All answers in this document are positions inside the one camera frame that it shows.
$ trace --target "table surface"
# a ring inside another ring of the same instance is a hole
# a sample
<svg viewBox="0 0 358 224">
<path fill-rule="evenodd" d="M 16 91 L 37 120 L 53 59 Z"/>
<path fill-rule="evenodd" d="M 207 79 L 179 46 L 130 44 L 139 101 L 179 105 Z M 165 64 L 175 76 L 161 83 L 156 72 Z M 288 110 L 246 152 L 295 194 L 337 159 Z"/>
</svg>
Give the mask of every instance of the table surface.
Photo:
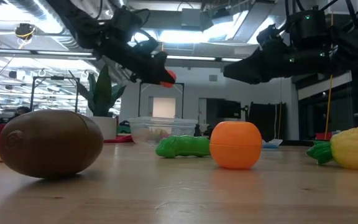
<svg viewBox="0 0 358 224">
<path fill-rule="evenodd" d="M 358 223 L 358 172 L 317 166 L 305 151 L 263 151 L 252 170 L 227 170 L 209 157 L 110 144 L 84 172 L 55 181 L 0 163 L 0 223 Z"/>
</svg>

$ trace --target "white pot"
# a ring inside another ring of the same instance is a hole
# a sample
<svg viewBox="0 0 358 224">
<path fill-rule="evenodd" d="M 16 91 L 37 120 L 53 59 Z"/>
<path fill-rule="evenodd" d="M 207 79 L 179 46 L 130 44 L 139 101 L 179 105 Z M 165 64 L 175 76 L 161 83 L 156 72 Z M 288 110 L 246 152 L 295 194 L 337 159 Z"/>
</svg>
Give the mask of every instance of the white pot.
<svg viewBox="0 0 358 224">
<path fill-rule="evenodd" d="M 99 126 L 104 140 L 114 140 L 116 138 L 117 122 L 115 118 L 97 116 L 92 116 L 89 118 Z"/>
</svg>

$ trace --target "potted plant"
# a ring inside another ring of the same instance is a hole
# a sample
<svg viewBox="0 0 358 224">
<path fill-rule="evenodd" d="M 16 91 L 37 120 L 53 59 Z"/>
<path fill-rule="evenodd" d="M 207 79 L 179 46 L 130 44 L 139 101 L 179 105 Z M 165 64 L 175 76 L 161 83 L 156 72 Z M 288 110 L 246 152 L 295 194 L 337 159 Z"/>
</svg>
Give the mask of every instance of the potted plant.
<svg viewBox="0 0 358 224">
<path fill-rule="evenodd" d="M 109 110 L 114 106 L 117 99 L 124 93 L 124 85 L 112 86 L 109 75 L 109 67 L 105 65 L 100 71 L 98 81 L 93 74 L 88 75 L 89 91 L 77 79 L 76 84 L 78 93 L 88 100 L 88 107 L 93 113 L 90 117 L 100 128 L 104 140 L 116 138 L 117 123 L 109 117 Z"/>
</svg>

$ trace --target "green toy vegetable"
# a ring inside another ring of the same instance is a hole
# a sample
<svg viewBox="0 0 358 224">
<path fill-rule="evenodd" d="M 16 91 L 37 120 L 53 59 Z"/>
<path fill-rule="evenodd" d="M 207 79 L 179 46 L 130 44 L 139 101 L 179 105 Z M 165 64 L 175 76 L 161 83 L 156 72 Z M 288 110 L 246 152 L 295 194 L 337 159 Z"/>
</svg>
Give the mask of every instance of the green toy vegetable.
<svg viewBox="0 0 358 224">
<path fill-rule="evenodd" d="M 166 158 L 176 156 L 210 156 L 209 140 L 204 137 L 171 136 L 161 140 L 155 153 Z"/>
</svg>

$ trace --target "toy orange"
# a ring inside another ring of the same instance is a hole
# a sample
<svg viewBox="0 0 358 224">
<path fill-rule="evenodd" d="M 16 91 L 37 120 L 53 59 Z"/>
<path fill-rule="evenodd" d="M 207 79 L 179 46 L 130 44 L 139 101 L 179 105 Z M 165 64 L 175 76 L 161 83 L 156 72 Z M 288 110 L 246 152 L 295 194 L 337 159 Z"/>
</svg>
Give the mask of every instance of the toy orange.
<svg viewBox="0 0 358 224">
<path fill-rule="evenodd" d="M 209 150 L 221 167 L 249 169 L 259 160 L 262 137 L 252 123 L 225 121 L 214 128 Z"/>
</svg>

